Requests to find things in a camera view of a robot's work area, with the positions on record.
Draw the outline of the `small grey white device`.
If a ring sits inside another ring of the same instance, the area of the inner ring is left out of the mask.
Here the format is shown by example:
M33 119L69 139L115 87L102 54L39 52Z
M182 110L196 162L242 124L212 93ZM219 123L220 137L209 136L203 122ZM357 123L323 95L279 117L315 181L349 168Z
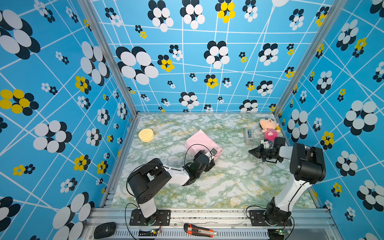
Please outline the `small grey white device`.
M255 142L252 129L246 128L244 132L244 138L247 145L253 145Z

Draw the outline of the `purple wrapping paper sheet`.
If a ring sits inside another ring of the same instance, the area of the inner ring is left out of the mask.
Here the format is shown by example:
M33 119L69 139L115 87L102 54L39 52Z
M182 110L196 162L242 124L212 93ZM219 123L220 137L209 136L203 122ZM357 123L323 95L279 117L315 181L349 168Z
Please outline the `purple wrapping paper sheet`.
M193 155L196 155L199 151L204 151L206 153L207 149L215 149L217 153L214 156L214 160L217 160L223 153L223 149L202 130L199 130L188 138L185 147L188 149L188 152Z

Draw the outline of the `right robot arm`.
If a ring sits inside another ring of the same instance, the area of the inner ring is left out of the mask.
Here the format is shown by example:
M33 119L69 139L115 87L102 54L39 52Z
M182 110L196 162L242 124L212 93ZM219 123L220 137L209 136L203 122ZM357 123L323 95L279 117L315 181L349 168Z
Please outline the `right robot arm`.
M290 217L297 200L310 186L326 177L323 149L299 143L286 146L285 139L277 137L272 144L264 141L258 147L249 150L249 153L263 162L290 161L291 176L288 182L282 191L271 199L264 212L264 219L268 225L290 225Z

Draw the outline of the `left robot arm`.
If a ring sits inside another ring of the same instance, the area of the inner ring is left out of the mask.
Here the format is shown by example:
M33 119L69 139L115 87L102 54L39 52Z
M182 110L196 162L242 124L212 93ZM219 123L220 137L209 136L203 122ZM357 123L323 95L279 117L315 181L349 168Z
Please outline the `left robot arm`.
M199 151L191 163L181 168L167 166L159 158L155 158L131 172L127 178L127 186L131 188L145 220L152 221L158 217L154 197L164 186L189 186L195 183L203 173L215 166L214 157L217 153L216 149Z

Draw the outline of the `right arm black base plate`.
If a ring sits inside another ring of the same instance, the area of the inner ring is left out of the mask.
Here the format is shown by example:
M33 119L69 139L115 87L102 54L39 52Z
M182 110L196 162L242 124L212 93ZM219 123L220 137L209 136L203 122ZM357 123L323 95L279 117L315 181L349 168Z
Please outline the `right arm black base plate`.
M249 217L253 227L292 227L291 218L284 219L269 215L266 218L265 210L249 210Z

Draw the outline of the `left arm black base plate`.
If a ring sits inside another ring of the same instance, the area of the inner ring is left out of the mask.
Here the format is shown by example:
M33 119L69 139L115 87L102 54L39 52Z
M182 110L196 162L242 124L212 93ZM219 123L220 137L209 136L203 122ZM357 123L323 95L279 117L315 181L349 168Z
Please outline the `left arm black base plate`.
M145 218L140 209L131 213L130 226L169 226L171 220L170 210L157 210L153 215Z

